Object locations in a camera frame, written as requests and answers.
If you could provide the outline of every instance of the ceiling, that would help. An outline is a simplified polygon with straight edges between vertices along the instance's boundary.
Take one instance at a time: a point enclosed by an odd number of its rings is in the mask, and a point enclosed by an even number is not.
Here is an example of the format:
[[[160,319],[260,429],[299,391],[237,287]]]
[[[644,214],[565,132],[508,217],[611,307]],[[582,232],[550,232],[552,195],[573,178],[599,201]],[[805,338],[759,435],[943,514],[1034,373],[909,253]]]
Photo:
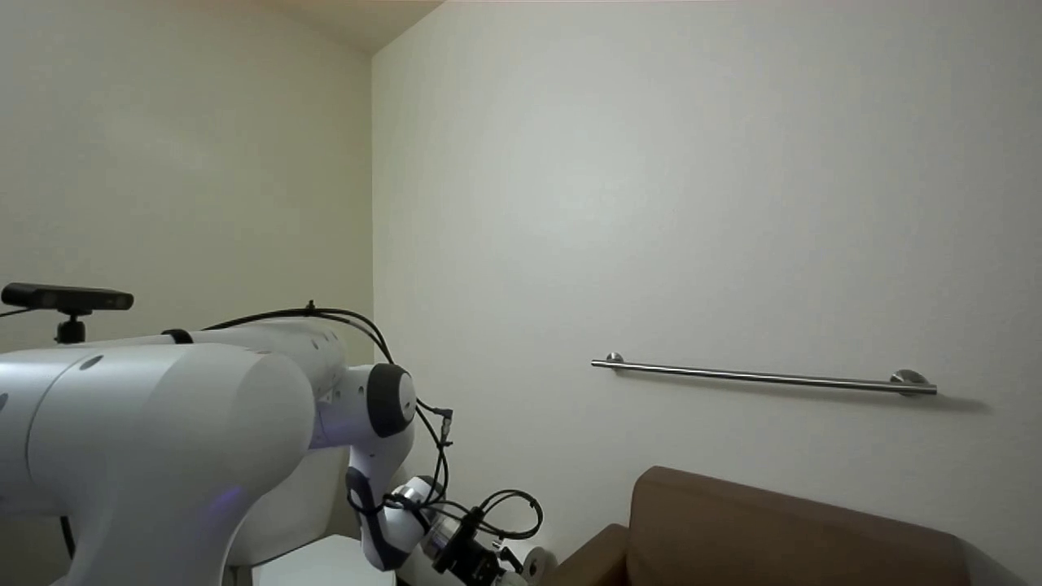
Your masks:
[[[335,39],[377,51],[442,0],[272,0],[280,11],[322,27]]]

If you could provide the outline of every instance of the brown sofa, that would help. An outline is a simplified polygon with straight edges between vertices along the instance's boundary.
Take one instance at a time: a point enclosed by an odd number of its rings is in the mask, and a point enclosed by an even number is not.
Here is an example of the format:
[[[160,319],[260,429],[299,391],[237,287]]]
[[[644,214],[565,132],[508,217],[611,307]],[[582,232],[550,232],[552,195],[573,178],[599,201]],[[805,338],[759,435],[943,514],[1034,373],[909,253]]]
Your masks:
[[[964,545],[926,526],[678,468],[649,468],[611,525],[542,586],[969,586]]]

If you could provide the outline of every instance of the white wall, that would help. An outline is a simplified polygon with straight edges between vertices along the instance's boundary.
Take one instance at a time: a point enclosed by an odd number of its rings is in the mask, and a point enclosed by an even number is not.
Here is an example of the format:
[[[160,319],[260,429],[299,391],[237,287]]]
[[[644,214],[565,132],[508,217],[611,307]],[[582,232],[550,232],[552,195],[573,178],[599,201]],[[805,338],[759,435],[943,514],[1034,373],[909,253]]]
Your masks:
[[[0,279],[137,292],[95,338],[308,295],[367,311],[367,120],[367,60],[260,4],[10,0]],[[52,327],[2,319],[0,344]],[[56,572],[56,526],[0,521],[2,586]]]
[[[377,51],[377,319],[458,406],[454,494],[531,487],[568,552],[663,461],[1042,583],[1039,61],[1030,0],[448,4]],[[606,352],[919,367],[943,398],[632,380]]]

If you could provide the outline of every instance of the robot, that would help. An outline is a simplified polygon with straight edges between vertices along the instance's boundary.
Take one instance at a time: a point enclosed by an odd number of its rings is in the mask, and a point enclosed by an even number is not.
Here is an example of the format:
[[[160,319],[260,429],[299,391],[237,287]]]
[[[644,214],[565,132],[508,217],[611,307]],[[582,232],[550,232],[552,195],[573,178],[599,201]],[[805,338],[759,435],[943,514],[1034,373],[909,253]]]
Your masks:
[[[395,471],[414,445],[397,363],[341,363],[302,319],[0,354],[0,514],[64,514],[62,586],[218,586],[250,506],[308,448],[352,445],[370,566],[426,538],[439,485]]]

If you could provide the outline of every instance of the metal bar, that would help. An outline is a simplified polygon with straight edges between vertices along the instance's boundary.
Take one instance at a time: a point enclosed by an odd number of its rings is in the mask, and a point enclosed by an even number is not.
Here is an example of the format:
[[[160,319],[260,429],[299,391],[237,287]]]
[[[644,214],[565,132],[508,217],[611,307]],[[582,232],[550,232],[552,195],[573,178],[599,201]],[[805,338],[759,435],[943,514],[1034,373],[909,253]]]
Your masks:
[[[938,387],[919,372],[894,372],[887,380],[861,378],[810,378],[810,373],[771,373],[771,372],[722,372],[722,367],[690,367],[690,363],[652,363],[626,360],[621,354],[594,357],[592,367],[671,373],[671,378],[707,378],[707,380],[744,380],[744,383],[790,383],[790,387],[836,387],[866,395],[900,395],[900,398],[935,398]]]

